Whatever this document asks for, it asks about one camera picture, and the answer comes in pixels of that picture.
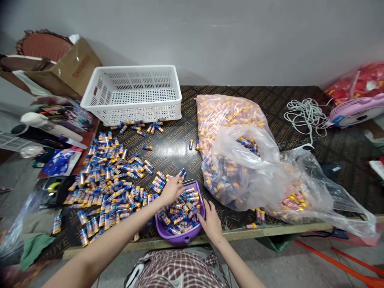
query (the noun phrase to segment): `table edge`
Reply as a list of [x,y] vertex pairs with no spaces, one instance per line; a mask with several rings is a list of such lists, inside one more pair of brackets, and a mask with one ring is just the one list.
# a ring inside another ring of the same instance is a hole
[[[384,223],[384,214],[376,215],[377,223]],[[332,225],[325,222],[320,223],[309,223],[309,224],[298,224],[298,225],[287,225],[282,224],[279,226],[270,226],[255,230],[249,230],[245,228],[224,230],[223,235],[228,241],[243,240],[250,238],[259,238],[265,236],[277,236],[285,234],[304,233],[318,230],[329,230],[332,229]],[[194,238],[189,246],[201,245],[209,243],[209,239],[206,235],[199,235]],[[139,250],[157,250],[164,248],[172,248],[174,245],[168,243],[161,237],[148,238],[139,240],[138,242],[128,243],[121,253],[127,253],[131,251]],[[83,248],[81,246],[71,247],[64,251],[63,260],[71,259],[78,254]]]

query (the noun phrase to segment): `tile floor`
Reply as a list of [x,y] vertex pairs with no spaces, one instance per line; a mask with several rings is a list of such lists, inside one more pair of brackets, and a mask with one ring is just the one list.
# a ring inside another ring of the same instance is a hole
[[[14,154],[6,163],[0,165],[0,187],[13,188],[10,194],[0,196],[0,216],[6,217],[0,222],[0,230],[10,227],[34,186],[38,173],[38,169],[30,167],[30,161],[20,158],[18,154]],[[368,276],[376,277],[369,270],[336,255],[330,248],[336,247],[371,265],[384,263],[383,237],[375,248],[356,247],[328,238],[301,238],[301,241]],[[233,241],[231,245],[267,287],[365,287],[359,280],[295,243],[280,254],[268,250],[254,239]],[[92,287],[122,287],[125,277],[143,253],[144,251],[140,251],[119,255]],[[232,287],[238,287],[220,256],[219,260]],[[66,262],[52,261],[30,287],[41,287]]]

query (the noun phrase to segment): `red plastic bag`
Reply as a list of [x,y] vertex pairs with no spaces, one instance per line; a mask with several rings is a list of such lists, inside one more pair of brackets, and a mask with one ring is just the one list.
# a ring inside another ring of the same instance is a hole
[[334,99],[336,105],[350,99],[384,93],[384,62],[360,67],[330,86],[325,93]]

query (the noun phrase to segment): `gray wall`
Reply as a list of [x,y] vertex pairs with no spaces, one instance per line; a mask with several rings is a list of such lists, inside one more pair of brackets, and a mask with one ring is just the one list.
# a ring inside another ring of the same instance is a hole
[[174,64],[186,85],[324,85],[384,59],[384,1],[13,0],[0,48],[25,29],[85,37],[104,65]]

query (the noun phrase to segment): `white cable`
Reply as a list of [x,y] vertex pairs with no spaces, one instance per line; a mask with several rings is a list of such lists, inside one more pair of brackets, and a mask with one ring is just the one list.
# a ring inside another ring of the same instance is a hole
[[[304,99],[302,102],[292,100],[287,104],[288,111],[284,113],[284,119],[290,122],[300,134],[309,135],[312,145],[312,130],[320,137],[327,136],[326,122],[328,120],[320,107],[327,106],[332,100],[330,99],[326,105],[319,105],[312,98]],[[309,132],[304,133],[298,130],[297,127],[300,126],[308,126]]]

